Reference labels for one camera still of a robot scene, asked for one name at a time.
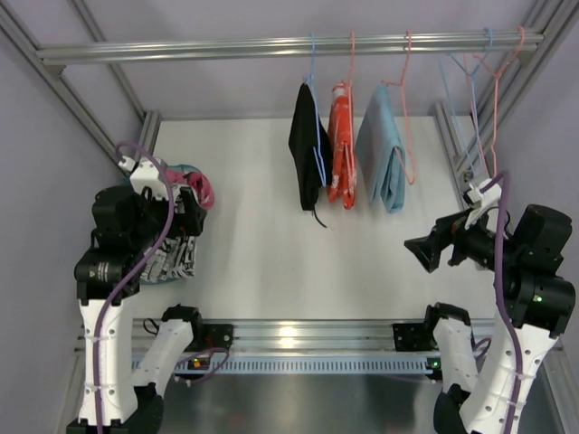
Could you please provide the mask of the blue wire hanger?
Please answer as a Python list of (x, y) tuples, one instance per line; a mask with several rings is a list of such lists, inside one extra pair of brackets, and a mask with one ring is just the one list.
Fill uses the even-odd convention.
[(316, 73), (316, 36), (314, 33), (310, 35), (311, 40), (311, 52), (310, 52), (310, 66), (309, 66), (309, 75), (304, 81), (308, 84), (309, 91), (311, 94), (311, 98), (314, 105), (314, 127), (316, 133), (316, 144), (313, 148), (314, 157), (318, 169), (318, 175), (320, 178), (321, 186), (327, 186), (327, 172), (325, 167), (325, 160), (322, 154), (322, 146), (321, 146), (321, 127), (320, 127), (320, 118), (319, 118), (319, 110), (318, 110), (318, 98), (316, 93), (316, 80), (315, 80), (315, 73)]

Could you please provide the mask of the orange white trousers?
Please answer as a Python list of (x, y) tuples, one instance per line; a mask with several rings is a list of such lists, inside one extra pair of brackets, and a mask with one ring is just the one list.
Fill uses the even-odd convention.
[(327, 129), (333, 152), (332, 175), (327, 197), (331, 203), (341, 199), (345, 209), (348, 188), (346, 159), (350, 143), (348, 114), (347, 83), (340, 82), (332, 89), (332, 104)]

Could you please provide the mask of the pink wire hanger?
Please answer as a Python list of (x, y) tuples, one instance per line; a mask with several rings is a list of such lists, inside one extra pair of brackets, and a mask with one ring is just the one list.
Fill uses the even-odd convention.
[(348, 84), (347, 84), (347, 96), (348, 96), (348, 120), (349, 120), (349, 132), (350, 132), (350, 143), (348, 146), (348, 157), (347, 162), (347, 206), (346, 209), (351, 209), (354, 207), (356, 200), (356, 156), (355, 156), (355, 132), (354, 132), (354, 101), (353, 101), (353, 84), (354, 84), (354, 68), (355, 68), (355, 50), (356, 50), (356, 37), (355, 33), (350, 34), (351, 47), (350, 47), (350, 64), (348, 73)]

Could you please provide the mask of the black trousers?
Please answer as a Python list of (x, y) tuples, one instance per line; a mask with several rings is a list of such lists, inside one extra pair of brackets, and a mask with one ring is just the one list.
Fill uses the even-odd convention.
[[(328, 186), (332, 175), (333, 152), (327, 131), (321, 120), (319, 125), (321, 127), (321, 146)], [(296, 168), (301, 209), (304, 212), (311, 212), (317, 223), (326, 229), (327, 225), (319, 219), (316, 211), (319, 192), (323, 187), (321, 186), (313, 152), (315, 144), (314, 105), (308, 84), (304, 82), (299, 87), (291, 120), (289, 150)]]

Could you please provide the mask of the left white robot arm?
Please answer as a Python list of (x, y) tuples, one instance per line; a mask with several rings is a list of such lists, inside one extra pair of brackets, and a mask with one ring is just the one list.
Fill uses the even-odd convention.
[(74, 269), (85, 339), (84, 393), (68, 433), (157, 433), (164, 394), (182, 353), (200, 348), (203, 319), (176, 305), (162, 315), (153, 344), (132, 366), (134, 311), (145, 252), (165, 233), (168, 201), (128, 184), (98, 192), (90, 247)]

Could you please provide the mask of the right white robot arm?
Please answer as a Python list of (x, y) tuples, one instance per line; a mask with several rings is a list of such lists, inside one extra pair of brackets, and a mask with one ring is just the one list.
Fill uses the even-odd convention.
[(487, 350), (474, 341), (468, 311), (427, 306), (419, 335), (440, 353), (442, 390), (434, 406), (438, 433), (515, 433), (538, 368), (565, 331), (575, 306), (574, 285), (559, 277), (561, 251), (572, 234), (562, 212), (531, 204), (500, 252), (482, 216), (467, 224), (457, 212), (431, 232), (405, 241), (423, 268), (434, 272), (441, 252), (450, 265), (470, 259), (495, 273), (496, 318)]

